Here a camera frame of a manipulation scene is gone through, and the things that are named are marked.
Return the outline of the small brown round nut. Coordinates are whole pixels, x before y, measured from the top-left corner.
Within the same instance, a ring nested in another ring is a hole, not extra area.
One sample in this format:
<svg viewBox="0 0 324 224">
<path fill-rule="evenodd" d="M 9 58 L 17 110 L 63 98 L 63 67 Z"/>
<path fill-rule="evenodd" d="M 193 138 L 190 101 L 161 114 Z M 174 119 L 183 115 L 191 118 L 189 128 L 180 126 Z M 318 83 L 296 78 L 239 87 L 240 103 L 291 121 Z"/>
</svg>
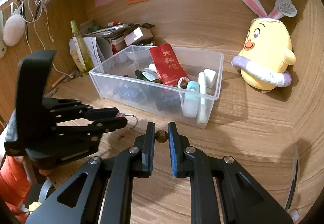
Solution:
<svg viewBox="0 0 324 224">
<path fill-rule="evenodd" d="M 169 138 L 168 133 L 165 130 L 158 130 L 155 133 L 155 140 L 158 143 L 165 143 L 168 141 L 168 138 Z"/>
</svg>

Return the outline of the dark green glass bottle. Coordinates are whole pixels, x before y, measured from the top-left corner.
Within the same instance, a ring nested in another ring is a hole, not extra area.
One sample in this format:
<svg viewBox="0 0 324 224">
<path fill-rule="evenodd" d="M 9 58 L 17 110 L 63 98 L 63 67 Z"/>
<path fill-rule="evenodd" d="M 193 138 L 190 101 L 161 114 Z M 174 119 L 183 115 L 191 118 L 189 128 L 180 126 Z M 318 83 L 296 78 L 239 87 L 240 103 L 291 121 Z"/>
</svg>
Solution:
<svg viewBox="0 0 324 224">
<path fill-rule="evenodd" d="M 157 84 L 163 84 L 163 82 L 154 74 L 152 74 L 150 71 L 135 71 L 136 78 L 143 81 L 149 81 L 154 82 Z"/>
</svg>

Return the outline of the purple bottle black cap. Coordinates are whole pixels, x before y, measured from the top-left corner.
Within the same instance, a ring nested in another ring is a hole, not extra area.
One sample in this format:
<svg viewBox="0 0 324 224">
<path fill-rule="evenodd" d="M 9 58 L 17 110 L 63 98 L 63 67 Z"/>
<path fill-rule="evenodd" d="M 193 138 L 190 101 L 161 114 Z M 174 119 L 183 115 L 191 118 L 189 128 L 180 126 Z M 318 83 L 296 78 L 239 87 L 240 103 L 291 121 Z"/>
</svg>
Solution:
<svg viewBox="0 0 324 224">
<path fill-rule="evenodd" d="M 157 94 L 155 96 L 155 103 L 160 112 L 177 112 L 181 109 L 180 95 L 178 93 L 168 92 Z"/>
</svg>

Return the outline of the red paper envelope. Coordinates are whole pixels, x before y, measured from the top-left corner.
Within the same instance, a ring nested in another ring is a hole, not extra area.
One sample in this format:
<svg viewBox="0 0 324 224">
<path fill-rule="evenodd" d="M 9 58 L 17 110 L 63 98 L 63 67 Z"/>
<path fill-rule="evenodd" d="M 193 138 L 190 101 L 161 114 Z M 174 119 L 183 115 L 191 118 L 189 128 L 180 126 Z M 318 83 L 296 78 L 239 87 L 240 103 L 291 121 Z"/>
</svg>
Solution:
<svg viewBox="0 0 324 224">
<path fill-rule="evenodd" d="M 170 44 L 152 47 L 149 52 L 164 85 L 176 86 L 182 77 L 188 78 Z"/>
</svg>

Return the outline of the light green cream tube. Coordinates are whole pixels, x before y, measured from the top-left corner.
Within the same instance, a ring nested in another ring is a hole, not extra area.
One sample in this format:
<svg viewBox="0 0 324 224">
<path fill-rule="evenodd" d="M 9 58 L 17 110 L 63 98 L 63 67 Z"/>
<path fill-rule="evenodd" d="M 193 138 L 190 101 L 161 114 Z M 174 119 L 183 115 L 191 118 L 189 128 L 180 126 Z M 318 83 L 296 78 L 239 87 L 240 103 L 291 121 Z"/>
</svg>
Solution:
<svg viewBox="0 0 324 224">
<path fill-rule="evenodd" d="M 187 118 L 194 118 L 197 115 L 200 101 L 199 97 L 196 95 L 196 93 L 200 93 L 198 82 L 189 81 L 186 90 L 192 92 L 192 94 L 185 93 L 183 99 L 182 113 Z"/>
</svg>

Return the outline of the white rectangular eraser block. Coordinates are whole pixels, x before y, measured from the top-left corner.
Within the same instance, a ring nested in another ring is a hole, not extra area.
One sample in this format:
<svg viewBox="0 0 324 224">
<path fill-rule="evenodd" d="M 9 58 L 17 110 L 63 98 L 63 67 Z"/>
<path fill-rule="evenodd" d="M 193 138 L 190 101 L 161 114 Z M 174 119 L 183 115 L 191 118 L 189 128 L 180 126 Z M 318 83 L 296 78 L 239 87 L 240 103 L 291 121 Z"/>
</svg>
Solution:
<svg viewBox="0 0 324 224">
<path fill-rule="evenodd" d="M 217 72 L 212 69 L 204 69 L 206 84 L 208 88 L 212 88 L 217 79 Z"/>
</svg>

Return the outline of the white tape roll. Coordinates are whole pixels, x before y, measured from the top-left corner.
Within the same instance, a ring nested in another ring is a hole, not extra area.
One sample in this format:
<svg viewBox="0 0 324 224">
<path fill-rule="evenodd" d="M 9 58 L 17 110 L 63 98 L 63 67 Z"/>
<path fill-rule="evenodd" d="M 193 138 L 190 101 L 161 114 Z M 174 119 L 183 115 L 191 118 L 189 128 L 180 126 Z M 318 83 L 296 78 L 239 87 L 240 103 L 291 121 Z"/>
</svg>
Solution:
<svg viewBox="0 0 324 224">
<path fill-rule="evenodd" d="M 198 84 L 200 88 L 200 93 L 207 94 L 207 83 L 206 76 L 204 72 L 198 74 Z M 199 111 L 197 116 L 197 124 L 203 126 L 207 123 L 207 102 L 204 97 L 200 98 Z"/>
</svg>

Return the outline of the dark blue small packet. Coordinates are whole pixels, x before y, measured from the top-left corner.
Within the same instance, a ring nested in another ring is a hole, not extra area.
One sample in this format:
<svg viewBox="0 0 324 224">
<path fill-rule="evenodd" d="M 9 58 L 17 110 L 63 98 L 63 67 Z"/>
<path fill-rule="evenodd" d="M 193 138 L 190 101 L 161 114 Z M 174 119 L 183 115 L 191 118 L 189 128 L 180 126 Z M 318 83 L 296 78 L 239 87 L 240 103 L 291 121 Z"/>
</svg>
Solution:
<svg viewBox="0 0 324 224">
<path fill-rule="evenodd" d="M 133 103 L 140 103 L 147 100 L 144 91 L 136 84 L 121 82 L 113 89 L 115 98 L 124 99 Z"/>
</svg>

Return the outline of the yellow green spray bottle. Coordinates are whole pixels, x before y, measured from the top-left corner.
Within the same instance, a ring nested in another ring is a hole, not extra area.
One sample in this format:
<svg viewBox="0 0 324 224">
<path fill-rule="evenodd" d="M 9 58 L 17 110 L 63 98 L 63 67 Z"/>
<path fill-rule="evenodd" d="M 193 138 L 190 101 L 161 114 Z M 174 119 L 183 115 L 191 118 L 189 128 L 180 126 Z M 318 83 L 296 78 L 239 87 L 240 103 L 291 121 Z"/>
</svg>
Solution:
<svg viewBox="0 0 324 224">
<path fill-rule="evenodd" d="M 86 46 L 85 41 L 83 40 L 81 32 L 77 27 L 76 21 L 72 20 L 70 24 L 71 24 L 71 31 L 76 40 L 76 50 L 80 59 L 80 63 L 82 65 L 83 70 L 87 73 L 91 69 L 93 69 L 92 59 L 89 55 L 88 48 Z"/>
</svg>

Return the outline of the black pen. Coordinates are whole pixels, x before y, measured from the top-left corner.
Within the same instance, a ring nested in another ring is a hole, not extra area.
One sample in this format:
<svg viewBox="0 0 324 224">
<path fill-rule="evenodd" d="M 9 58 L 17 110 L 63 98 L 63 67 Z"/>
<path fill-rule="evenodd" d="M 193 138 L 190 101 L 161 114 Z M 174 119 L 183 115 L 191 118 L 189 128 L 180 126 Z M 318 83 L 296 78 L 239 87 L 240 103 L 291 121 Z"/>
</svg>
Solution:
<svg viewBox="0 0 324 224">
<path fill-rule="evenodd" d="M 295 189 L 296 189 L 296 183 L 297 183 L 297 178 L 298 178 L 298 171 L 299 171 L 299 148 L 298 145 L 295 146 L 294 149 L 294 159 L 292 163 L 292 178 L 291 178 L 291 184 L 288 190 L 288 195 L 285 201 L 285 211 L 288 212 L 291 208 L 294 194 L 295 194 Z"/>
</svg>

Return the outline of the pile of papers and books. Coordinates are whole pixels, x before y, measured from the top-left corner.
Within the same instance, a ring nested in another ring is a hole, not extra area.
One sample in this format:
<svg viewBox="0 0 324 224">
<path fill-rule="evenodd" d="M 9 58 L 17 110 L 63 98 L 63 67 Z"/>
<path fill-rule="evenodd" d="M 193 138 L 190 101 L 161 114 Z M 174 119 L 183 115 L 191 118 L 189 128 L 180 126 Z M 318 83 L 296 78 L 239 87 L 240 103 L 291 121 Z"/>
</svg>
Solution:
<svg viewBox="0 0 324 224">
<path fill-rule="evenodd" d="M 105 61 L 112 55 L 118 53 L 122 49 L 128 47 L 124 41 L 124 37 L 134 31 L 138 27 L 150 29 L 154 27 L 153 24 L 127 24 L 120 22 L 111 22 L 107 28 L 100 28 L 94 25 L 92 20 L 81 24 L 79 31 L 86 43 L 89 55 L 92 59 L 93 66 L 96 67 L 100 62 Z M 142 41 L 136 45 L 150 45 L 152 39 Z M 80 63 L 80 59 L 76 50 L 76 40 L 73 37 L 69 41 L 70 54 L 75 63 Z"/>
</svg>

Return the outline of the white fluffy pompom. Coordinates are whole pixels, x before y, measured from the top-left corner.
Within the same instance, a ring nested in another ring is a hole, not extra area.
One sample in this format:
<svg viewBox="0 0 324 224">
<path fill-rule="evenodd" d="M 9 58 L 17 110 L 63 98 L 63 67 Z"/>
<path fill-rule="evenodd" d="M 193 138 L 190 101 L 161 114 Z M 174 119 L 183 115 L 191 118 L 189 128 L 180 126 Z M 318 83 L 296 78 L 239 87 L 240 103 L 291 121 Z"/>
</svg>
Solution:
<svg viewBox="0 0 324 224">
<path fill-rule="evenodd" d="M 15 46 L 24 35 L 25 21 L 20 14 L 10 16 L 3 28 L 3 41 L 6 46 Z"/>
</svg>

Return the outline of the clear plastic storage bin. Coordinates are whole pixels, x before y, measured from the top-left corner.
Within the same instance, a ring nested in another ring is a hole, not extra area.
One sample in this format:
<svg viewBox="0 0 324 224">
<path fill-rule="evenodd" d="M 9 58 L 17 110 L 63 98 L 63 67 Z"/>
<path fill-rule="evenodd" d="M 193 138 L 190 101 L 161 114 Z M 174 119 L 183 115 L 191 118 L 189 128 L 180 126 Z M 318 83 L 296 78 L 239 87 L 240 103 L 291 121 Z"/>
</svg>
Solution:
<svg viewBox="0 0 324 224">
<path fill-rule="evenodd" d="M 174 46 L 175 57 L 187 77 L 170 86 L 163 84 L 154 70 L 152 49 L 131 45 L 92 69 L 90 77 L 100 97 L 206 128 L 220 96 L 223 53 Z"/>
</svg>

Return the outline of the small white cardboard box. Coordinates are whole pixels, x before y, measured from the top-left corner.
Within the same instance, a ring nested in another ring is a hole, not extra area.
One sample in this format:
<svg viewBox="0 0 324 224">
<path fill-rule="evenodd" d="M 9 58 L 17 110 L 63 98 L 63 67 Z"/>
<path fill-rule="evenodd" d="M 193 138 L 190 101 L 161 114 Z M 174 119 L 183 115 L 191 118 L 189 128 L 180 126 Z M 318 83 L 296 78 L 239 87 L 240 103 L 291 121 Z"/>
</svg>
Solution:
<svg viewBox="0 0 324 224">
<path fill-rule="evenodd" d="M 124 37 L 127 46 L 140 44 L 142 41 L 148 41 L 153 38 L 150 29 L 138 27 Z"/>
</svg>

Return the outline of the yellow chick plush toy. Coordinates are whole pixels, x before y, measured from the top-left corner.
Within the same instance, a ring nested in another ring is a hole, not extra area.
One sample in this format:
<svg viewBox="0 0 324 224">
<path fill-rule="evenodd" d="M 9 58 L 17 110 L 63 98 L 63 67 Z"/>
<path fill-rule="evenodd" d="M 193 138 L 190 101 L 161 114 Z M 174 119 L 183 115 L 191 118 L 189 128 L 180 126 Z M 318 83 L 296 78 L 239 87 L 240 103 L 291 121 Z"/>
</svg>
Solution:
<svg viewBox="0 0 324 224">
<path fill-rule="evenodd" d="M 291 0 L 276 0 L 267 14 L 259 0 L 242 0 L 258 17 L 253 19 L 243 49 L 231 61 L 247 84 L 263 93 L 287 87 L 292 77 L 287 71 L 296 63 L 292 42 L 283 17 L 295 17 L 297 9 Z"/>
</svg>

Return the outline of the pink charm keychain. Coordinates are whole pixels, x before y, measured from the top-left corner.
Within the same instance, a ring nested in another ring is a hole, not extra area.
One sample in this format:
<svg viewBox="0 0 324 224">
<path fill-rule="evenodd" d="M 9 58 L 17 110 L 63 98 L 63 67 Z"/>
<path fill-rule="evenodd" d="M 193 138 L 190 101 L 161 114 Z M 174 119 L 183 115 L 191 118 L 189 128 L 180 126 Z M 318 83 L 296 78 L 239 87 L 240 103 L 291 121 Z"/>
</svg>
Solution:
<svg viewBox="0 0 324 224">
<path fill-rule="evenodd" d="M 118 137 L 123 138 L 128 132 L 134 130 L 138 125 L 138 118 L 134 114 L 118 113 L 116 117 L 125 118 L 127 120 L 127 125 L 123 129 L 118 130 Z"/>
</svg>

